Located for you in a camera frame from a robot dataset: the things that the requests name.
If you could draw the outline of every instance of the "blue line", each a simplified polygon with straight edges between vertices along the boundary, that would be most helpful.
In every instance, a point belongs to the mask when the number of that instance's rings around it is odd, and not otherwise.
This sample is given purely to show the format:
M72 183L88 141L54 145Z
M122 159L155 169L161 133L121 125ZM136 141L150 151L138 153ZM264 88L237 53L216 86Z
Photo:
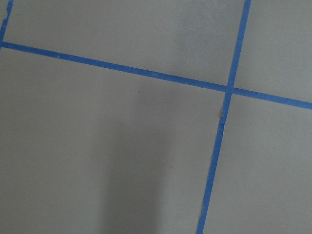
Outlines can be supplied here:
M266 101L271 101L271 102L277 102L277 103L281 103L281 104L285 104L285 105L289 105L289 106L296 106L296 107L312 110L312 103L311 102L300 101L300 100L295 100L295 99L291 99L291 98L280 97L280 96L275 96L275 95L271 95L271 94L264 94L264 93L259 93L259 92L245 90L245 89L239 89L239 88L234 88L233 94L237 94L237 95L241 95L241 96L245 96L245 97L250 97L250 98L261 99L261 100L266 100Z
M8 43L5 41L3 42L2 46L8 49L24 51L24 52L28 52L32 54L37 54L37 55L44 55L44 56L68 60L72 62L79 62L79 63L88 64L92 66L108 68L108 69L117 70L121 72L127 72L127 73L132 73L132 74L136 74L140 76L152 77L152 78L172 81L176 83L181 83L181 84L187 84L187 85L196 86L200 88L212 89L212 90L217 90L217 91L222 91L222 92L225 92L226 90L226 86L221 85L221 84L214 84L214 83L200 81L196 79L172 76L172 75L168 75L168 74L164 74L160 72L153 72L153 71L148 71L148 70L144 70L140 68L129 67L129 66L124 66L120 64L95 60L91 58L84 58L84 57L49 51L49 50L33 48L29 46L24 46L24 45Z
M13 6L13 0L9 0L8 1L8 5L6 7L7 15L6 15L6 18L4 18L3 21L2 21L2 25L1 25L1 29L0 29L0 49L2 47L6 26L8 25L9 18L10 18L10 15L11 15L12 6Z
M223 100L222 117L220 118L218 130L217 130L216 137L215 137L214 150L213 150L213 155L211 159L210 169L208 172L208 178L206 182L206 188L205 188L203 204L202 204L202 211L198 220L196 234L203 234L204 232L205 221L206 221L206 217L208 213L209 201L210 201L214 179L215 179L215 171L216 171L216 167L217 167L217 163L219 159L225 122L226 122L229 107L230 107L233 86L234 86L237 67L239 63L240 52L241 52L242 45L243 45L250 4L251 4L251 0L245 0L243 13L242 13L242 17L240 20L238 34L237 34L235 51L234 51L232 65L231 65L229 79L228 79L228 85L227 85L224 100Z

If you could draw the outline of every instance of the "blue tape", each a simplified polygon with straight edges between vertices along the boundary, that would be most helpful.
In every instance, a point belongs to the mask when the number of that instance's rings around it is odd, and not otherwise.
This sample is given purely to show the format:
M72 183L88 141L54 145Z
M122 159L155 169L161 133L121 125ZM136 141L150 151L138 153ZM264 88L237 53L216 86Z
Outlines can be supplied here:
M204 193L204 198L203 198L203 203L202 203L202 211L198 220L196 234L203 234L204 232L205 221L206 221L206 217L208 213L209 201L210 201L210 197L211 197L211 193L213 189L215 172L216 172L216 167L217 167L222 139L223 139L225 122L226 122L229 107L230 107L232 91L233 91L236 72L237 72L238 63L239 63L240 52L241 52L242 45L243 45L250 4L251 4L251 0L245 0L243 13L242 13L242 17L240 20L238 34L237 34L235 51L234 51L232 65L231 65L229 79L228 79L228 85L227 85L224 100L223 100L222 117L220 118L218 130L217 130L216 137L215 137L214 150L213 150L213 155L211 159L210 169L208 172L208 178L206 182L205 193Z
M212 90L217 90L217 91L222 91L222 92L225 92L226 90L225 85L209 83L209 82L200 81L196 79L172 76L172 75L168 75L168 74L164 74L160 72L153 72L153 71L148 71L148 70L144 70L140 68L129 67L129 66L124 66L120 64L104 62L100 60L84 58L84 57L79 57L79 56L74 56L74 55L68 55L68 54L33 48L29 46L24 46L24 45L3 42L2 46L8 49L24 51L24 52L28 52L32 54L44 55L48 57L53 57L53 58L63 59L63 60L68 60L68 61L73 61L73 62L79 62L79 63L88 64L92 66L108 68L108 69L117 70L121 72L127 72L127 73L132 73L132 74L136 74L140 76L152 77L152 78L172 81L176 83L181 83L181 84L187 84L187 85L196 86L200 88L212 89Z
M4 18L2 21L2 25L1 25L1 29L0 29L0 49L2 47L6 27L8 25L9 19L10 19L12 6L13 6L13 0L9 0L8 5L6 7L7 15L6 15L6 18Z
M271 94L264 94L264 93L254 92L254 91L245 90L245 89L238 89L238 88L233 89L233 94L312 110L311 102L300 101L300 100L295 100L291 98L280 97L280 96L275 96Z

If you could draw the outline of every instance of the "blue grid line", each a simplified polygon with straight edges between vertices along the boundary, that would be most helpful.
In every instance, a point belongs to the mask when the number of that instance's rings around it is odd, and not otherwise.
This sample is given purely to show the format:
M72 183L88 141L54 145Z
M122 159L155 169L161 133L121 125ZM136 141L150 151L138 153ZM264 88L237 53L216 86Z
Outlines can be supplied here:
M1 47L2 47L2 43L3 43L3 38L4 38L5 30L6 30L6 27L7 27L7 25L8 25L10 15L11 15L12 6L13 6L13 0L9 0L9 1L8 1L8 5L7 5L7 7L6 7L7 15L6 15L6 17L3 19L3 21L2 21L2 25L1 25L1 29L0 29L0 49L1 49Z
M204 228L205 228L209 201L210 201L210 197L211 197L211 193L213 189L216 167L217 167L218 159L220 155L225 122L226 122L228 111L230 108L230 102L231 102L236 72L237 72L238 63L239 63L240 52L243 46L243 40L244 40L245 30L247 26L247 19L248 19L250 4L251 4L251 0L245 0L243 13L242 13L242 17L240 20L239 30L237 33L236 45L235 45L234 55L232 59L228 85L227 85L227 89L225 91L224 100L223 100L222 116L220 118L218 130L217 130L216 137L215 137L214 150L213 150L213 155L212 155L210 168L208 172L205 193L204 193L204 198L203 198L203 204L202 204L202 211L198 220L196 234L203 234Z
M44 49L38 49L38 48L34 48L34 47L9 43L9 42L5 42L5 41L2 43L2 47L7 48L7 49L23 51L23 52L27 52L27 53L31 53L31 54L43 55L43 56L53 57L53 58L57 58L57 59L63 59L63 60L88 64L88 65L92 65L92 66L98 66L98 67L103 67L103 68L107 68L107 69L113 69L113 70L122 71L122 72L126 72L126 73L137 74L140 76L157 78L157 79L167 80L167 81L181 83L181 84L187 84L187 85L196 86L196 87L205 88L205 89L217 90L217 91L221 91L221 92L225 92L226 87L227 87L227 86L221 85L221 84L215 84L215 83L200 81L200 80L196 80L196 79L178 77L178 76L173 76L173 75L169 75L169 74L165 74L165 73L148 71L148 70L144 70L144 69L124 66L124 65L120 65L120 64L114 64L114 63L110 63L110 62L104 62L104 61L90 59L90 58L84 58L84 57L79 57L79 56L74 56L74 55L69 55L69 54L63 54L63 53L59 53L59 52L54 52L54 51L49 51L49 50L44 50ZM239 89L239 88L233 88L233 94L245 96L245 97L250 97L250 98L255 98L255 99L271 101L271 102L277 102L277 103L281 103L281 104L285 104L285 105L296 106L296 107L312 110L312 103L311 102L291 99L291 98L287 98L287 97L280 97L280 96L275 96L275 95L271 95L271 94L265 94L265 93L260 93L260 92L245 90L245 89Z

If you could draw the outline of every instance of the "concrete floor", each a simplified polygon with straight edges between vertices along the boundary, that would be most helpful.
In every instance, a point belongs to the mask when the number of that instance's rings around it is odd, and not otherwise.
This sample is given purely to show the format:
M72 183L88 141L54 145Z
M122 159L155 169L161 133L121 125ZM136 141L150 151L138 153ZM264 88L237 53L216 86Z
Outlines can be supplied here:
M0 49L0 233L310 233L309 0L252 1L206 185L243 7L14 0Z

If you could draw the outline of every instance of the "gray floor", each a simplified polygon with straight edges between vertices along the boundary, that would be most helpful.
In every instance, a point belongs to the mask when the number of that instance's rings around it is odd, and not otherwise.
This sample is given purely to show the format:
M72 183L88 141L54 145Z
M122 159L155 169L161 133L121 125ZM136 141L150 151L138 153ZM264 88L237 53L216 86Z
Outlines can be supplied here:
M15 0L4 41L226 85L243 4ZM235 87L312 101L311 10L253 0ZM0 233L196 233L224 92L7 48L0 80ZM311 123L233 95L205 234L311 232Z

